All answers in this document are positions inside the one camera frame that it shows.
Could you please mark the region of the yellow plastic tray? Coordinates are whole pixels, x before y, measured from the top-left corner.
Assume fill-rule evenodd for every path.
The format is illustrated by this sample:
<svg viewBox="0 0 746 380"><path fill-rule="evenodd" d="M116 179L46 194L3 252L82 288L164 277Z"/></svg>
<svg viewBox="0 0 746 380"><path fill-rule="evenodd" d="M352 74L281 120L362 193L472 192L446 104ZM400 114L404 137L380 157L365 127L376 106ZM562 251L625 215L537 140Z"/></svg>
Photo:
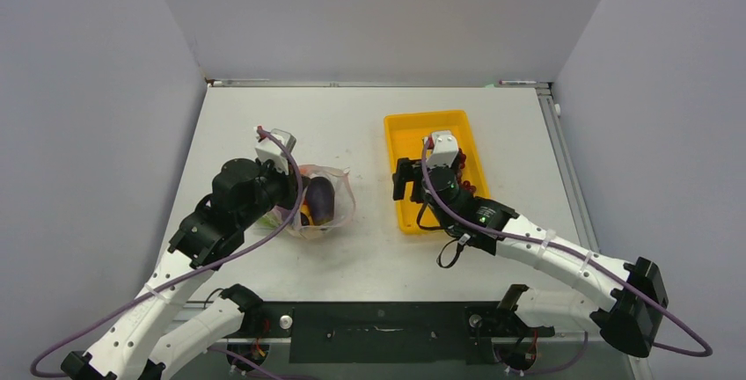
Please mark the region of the yellow plastic tray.
<svg viewBox="0 0 746 380"><path fill-rule="evenodd" d="M464 178L477 188L479 196L489 196L490 191L479 159L478 149L472 134L467 113L463 110L449 110L427 113L401 113L384 118L384 131L387 141L391 170L395 172L399 158L421 157L422 139L435 131L450 130L456 137L459 148L466 154ZM419 235L420 229L415 220L421 205L410 201L413 180L407 184L405 198L396 202L399 228L406 235Z"/></svg>

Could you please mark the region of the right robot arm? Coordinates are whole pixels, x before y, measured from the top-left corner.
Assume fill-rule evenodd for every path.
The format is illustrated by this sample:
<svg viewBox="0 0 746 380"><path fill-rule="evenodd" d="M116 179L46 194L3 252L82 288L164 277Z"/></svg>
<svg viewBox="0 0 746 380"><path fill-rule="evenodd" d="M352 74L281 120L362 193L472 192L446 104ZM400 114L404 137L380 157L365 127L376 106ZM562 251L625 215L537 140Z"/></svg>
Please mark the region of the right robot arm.
<svg viewBox="0 0 746 380"><path fill-rule="evenodd" d="M459 182L458 166L402 157L392 175L395 201L405 198L430 210L434 230L446 233L460 257L468 248L523 263L568 286L569 294L525 289L517 300L497 310L506 333L528 326L570 325L596 330L618 351L645 358L668 308L668 293L659 267L642 257L634 262L603 256L545 230L514 209Z"/></svg>

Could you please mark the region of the clear zip top bag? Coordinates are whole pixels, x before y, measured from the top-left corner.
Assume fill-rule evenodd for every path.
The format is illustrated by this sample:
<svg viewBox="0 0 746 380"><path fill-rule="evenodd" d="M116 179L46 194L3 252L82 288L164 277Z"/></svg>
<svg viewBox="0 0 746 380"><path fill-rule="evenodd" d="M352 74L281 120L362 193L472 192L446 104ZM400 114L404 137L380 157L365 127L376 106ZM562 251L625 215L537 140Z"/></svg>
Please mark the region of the clear zip top bag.
<svg viewBox="0 0 746 380"><path fill-rule="evenodd" d="M356 211L356 200L349 183L349 170L323 165L302 164L299 171L303 177L303 189L299 192L296 205L291 210L276 207L259 220L262 228L275 229L283 226L290 236L302 239L318 239L352 221ZM329 179L335 189L335 216L330 223L315 225L306 205L305 194L309 181L314 177Z"/></svg>

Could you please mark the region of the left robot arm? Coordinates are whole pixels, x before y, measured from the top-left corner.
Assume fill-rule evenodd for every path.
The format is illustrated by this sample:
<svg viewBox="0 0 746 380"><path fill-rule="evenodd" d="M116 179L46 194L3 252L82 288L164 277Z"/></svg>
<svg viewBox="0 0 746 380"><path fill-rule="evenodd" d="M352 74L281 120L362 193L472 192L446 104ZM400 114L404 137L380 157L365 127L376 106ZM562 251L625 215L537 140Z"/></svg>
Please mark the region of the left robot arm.
<svg viewBox="0 0 746 380"><path fill-rule="evenodd" d="M255 334L263 301L240 284L176 330L165 329L203 283L237 258L250 226L276 207L297 213L302 186L293 157L225 163L137 297L103 318L107 332L87 349L70 352L62 373L70 379L166 379L217 340Z"/></svg>

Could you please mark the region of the dark purple round eggplant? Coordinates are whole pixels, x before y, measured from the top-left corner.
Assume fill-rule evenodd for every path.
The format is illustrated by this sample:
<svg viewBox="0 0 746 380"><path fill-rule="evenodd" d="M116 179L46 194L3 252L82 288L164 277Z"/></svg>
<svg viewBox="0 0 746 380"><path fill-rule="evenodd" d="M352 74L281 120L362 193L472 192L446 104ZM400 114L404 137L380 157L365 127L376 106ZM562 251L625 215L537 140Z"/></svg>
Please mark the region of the dark purple round eggplant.
<svg viewBox="0 0 746 380"><path fill-rule="evenodd" d="M330 223L335 216L335 189L325 177L311 178L305 194L312 222L317 225Z"/></svg>

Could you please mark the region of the dark red grape bunch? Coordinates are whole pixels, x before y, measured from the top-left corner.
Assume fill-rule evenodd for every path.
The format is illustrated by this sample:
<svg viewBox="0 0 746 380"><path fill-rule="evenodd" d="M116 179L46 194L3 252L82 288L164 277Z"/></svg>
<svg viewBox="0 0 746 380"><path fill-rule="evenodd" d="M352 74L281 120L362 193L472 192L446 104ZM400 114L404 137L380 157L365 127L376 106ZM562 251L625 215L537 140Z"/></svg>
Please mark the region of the dark red grape bunch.
<svg viewBox="0 0 746 380"><path fill-rule="evenodd" d="M464 169L465 169L466 159L467 159L466 154L462 150L459 150L457 154L457 160L456 160L457 182L462 188L468 190L470 193L473 194L476 192L477 188L473 186L472 183L468 179L464 178Z"/></svg>

